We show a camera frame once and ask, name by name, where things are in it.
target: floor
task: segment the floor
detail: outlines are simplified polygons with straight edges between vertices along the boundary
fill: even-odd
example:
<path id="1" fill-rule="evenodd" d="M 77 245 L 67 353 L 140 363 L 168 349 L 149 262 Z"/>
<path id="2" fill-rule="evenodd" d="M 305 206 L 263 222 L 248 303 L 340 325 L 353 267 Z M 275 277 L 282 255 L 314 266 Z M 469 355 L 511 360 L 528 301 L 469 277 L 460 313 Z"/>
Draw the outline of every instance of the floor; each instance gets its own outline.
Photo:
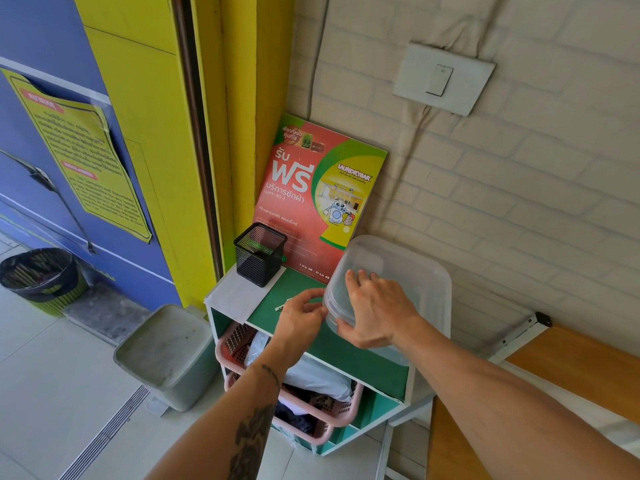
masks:
<path id="1" fill-rule="evenodd" d="M 25 249 L 0 234 L 0 261 Z M 0 288 L 0 478 L 57 480 L 139 387 L 113 362 L 113 348 L 66 319 L 45 315 Z M 187 413 L 162 418 L 144 404 L 92 462 L 82 480 L 139 480 L 222 395 L 221 377 Z M 369 480 L 383 428 L 320 458 L 269 436 L 260 480 Z M 424 478 L 428 430 L 396 428 L 389 466 Z"/>

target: plastic container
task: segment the plastic container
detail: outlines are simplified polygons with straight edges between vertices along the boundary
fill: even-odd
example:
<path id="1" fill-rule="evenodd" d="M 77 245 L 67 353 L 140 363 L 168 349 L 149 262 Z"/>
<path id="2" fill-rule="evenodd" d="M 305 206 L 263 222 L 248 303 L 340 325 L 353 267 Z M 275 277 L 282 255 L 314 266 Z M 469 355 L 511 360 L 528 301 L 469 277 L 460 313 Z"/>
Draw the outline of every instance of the plastic container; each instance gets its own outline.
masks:
<path id="1" fill-rule="evenodd" d="M 236 238 L 237 273 L 263 288 L 280 270 L 287 236 L 260 222 Z"/>
<path id="2" fill-rule="evenodd" d="M 229 326 L 227 332 L 220 337 L 216 345 L 216 358 L 220 364 L 228 370 L 242 375 L 246 370 L 244 359 L 256 332 L 256 329 L 247 324 L 232 324 Z M 350 403 L 343 403 L 336 401 L 332 397 L 325 396 L 322 409 L 318 409 L 288 392 L 286 384 L 282 386 L 280 397 L 304 409 L 304 411 L 311 414 L 311 416 L 315 416 L 320 421 L 332 427 L 341 428 L 352 423 L 356 418 L 363 390 L 364 385 L 357 382 L 353 389 Z"/>
<path id="3" fill-rule="evenodd" d="M 164 305 L 124 339 L 113 361 L 173 409 L 191 409 L 219 370 L 210 325 Z"/>
<path id="4" fill-rule="evenodd" d="M 73 254 L 57 248 L 8 257 L 0 263 L 0 284 L 54 317 L 89 288 Z"/>
<path id="5" fill-rule="evenodd" d="M 344 281 L 348 269 L 356 273 L 364 269 L 397 281 L 420 316 L 447 337 L 451 335 L 451 277 L 447 270 L 436 261 L 372 235 L 361 235 L 349 243 L 326 287 L 324 305 L 329 310 L 326 322 L 333 331 L 338 329 L 335 321 L 338 317 L 355 326 Z M 394 346 L 371 351 L 400 365 L 409 365 Z"/>
<path id="6" fill-rule="evenodd" d="M 231 387 L 233 386 L 233 384 L 236 383 L 236 380 L 238 380 L 238 378 L 239 376 L 236 373 L 228 374 L 227 379 L 225 380 L 225 391 L 228 391 L 229 389 L 231 389 Z M 316 430 L 314 431 L 313 435 L 308 435 L 306 433 L 303 433 L 298 428 L 295 428 L 289 423 L 276 417 L 273 418 L 272 423 L 274 426 L 277 426 L 278 428 L 288 433 L 291 433 L 293 435 L 296 435 L 299 438 L 302 438 L 304 441 L 312 444 L 313 446 L 324 445 L 325 443 L 327 443 L 327 441 L 329 441 L 329 438 L 331 438 L 331 435 L 333 434 L 333 427 L 329 426 L 327 423 L 323 421 L 318 421 L 316 425 Z"/>

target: promotional sign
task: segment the promotional sign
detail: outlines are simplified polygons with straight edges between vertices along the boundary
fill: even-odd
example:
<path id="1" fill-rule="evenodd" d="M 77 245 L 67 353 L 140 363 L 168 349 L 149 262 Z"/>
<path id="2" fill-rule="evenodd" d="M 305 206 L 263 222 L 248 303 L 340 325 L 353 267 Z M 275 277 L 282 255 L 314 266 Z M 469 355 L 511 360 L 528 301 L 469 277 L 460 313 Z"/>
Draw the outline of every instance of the promotional sign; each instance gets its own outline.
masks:
<path id="1" fill-rule="evenodd" d="M 149 242 L 151 232 L 101 108 L 48 96 L 20 74 L 0 70 L 84 210 Z"/>
<path id="2" fill-rule="evenodd" d="M 288 236 L 286 266 L 328 283 L 387 152 L 284 114 L 255 208 Z"/>

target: light switch plate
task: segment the light switch plate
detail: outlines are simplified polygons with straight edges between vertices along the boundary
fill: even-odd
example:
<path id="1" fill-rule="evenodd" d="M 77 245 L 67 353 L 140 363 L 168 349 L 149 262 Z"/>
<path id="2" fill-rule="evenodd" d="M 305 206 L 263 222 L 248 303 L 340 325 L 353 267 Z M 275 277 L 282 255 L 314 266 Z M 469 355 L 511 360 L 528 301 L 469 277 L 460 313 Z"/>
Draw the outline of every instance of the light switch plate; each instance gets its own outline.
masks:
<path id="1" fill-rule="evenodd" d="M 444 79 L 448 70 L 438 66 L 452 69 L 447 81 Z M 491 62 L 411 43 L 400 67 L 394 94 L 468 116 L 493 69 L 495 64 Z M 436 95 L 441 88 L 442 95 Z"/>

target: tattooed arm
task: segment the tattooed arm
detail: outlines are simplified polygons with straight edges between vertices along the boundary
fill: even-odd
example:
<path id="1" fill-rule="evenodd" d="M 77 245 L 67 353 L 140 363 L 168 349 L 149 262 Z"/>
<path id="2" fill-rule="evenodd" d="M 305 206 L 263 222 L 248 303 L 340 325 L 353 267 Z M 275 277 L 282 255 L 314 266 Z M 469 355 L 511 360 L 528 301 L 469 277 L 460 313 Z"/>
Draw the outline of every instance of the tattooed arm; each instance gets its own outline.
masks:
<path id="1" fill-rule="evenodd" d="M 273 338 L 231 389 L 165 453 L 147 480 L 254 480 L 282 379 L 315 340 L 326 316 L 308 303 L 324 289 L 287 301 Z"/>

